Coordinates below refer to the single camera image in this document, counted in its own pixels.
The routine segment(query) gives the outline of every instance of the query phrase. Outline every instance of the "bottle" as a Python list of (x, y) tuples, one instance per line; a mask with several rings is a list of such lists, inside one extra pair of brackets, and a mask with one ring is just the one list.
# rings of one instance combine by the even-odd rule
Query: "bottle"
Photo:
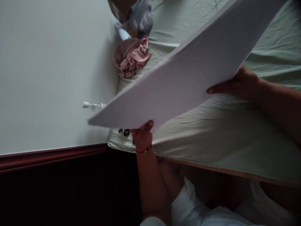
[(101, 111), (104, 109), (106, 104), (98, 103), (98, 104), (90, 104), (89, 102), (84, 101), (83, 108), (90, 108), (92, 111)]

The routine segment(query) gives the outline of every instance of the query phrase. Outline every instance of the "light green bed sheet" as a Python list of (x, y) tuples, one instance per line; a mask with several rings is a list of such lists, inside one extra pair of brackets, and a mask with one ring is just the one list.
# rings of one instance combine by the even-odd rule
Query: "light green bed sheet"
[[(226, 2), (151, 1), (152, 57), (132, 79), (120, 78), (119, 91), (164, 59)], [(245, 64), (260, 77), (301, 90), (301, 12), (296, 4), (288, 1), (283, 6)], [(132, 136), (118, 134), (118, 129), (110, 131), (108, 145), (127, 152), (135, 148)], [(153, 135), (153, 147), (158, 156), (301, 184), (300, 147), (259, 109), (229, 95), (216, 95), (164, 124)]]

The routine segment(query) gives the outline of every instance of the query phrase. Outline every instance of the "bracelet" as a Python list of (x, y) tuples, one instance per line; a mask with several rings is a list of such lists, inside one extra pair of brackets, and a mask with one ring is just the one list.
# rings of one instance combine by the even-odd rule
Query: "bracelet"
[(151, 149), (152, 148), (152, 144), (150, 144), (148, 147), (147, 147), (147, 149), (145, 150), (145, 151), (142, 151), (142, 152), (144, 152), (144, 153), (146, 153), (149, 149)]

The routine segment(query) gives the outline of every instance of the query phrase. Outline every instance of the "red trim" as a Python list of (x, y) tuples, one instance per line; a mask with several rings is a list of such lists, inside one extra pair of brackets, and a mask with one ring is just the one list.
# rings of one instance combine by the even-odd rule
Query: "red trim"
[(0, 174), (107, 151), (106, 143), (0, 156)]

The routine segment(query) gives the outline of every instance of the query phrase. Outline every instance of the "white sleeve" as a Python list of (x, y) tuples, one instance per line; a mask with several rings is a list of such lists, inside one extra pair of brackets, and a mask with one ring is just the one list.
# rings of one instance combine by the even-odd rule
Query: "white sleeve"
[(163, 221), (157, 217), (149, 217), (141, 222), (140, 226), (166, 226)]

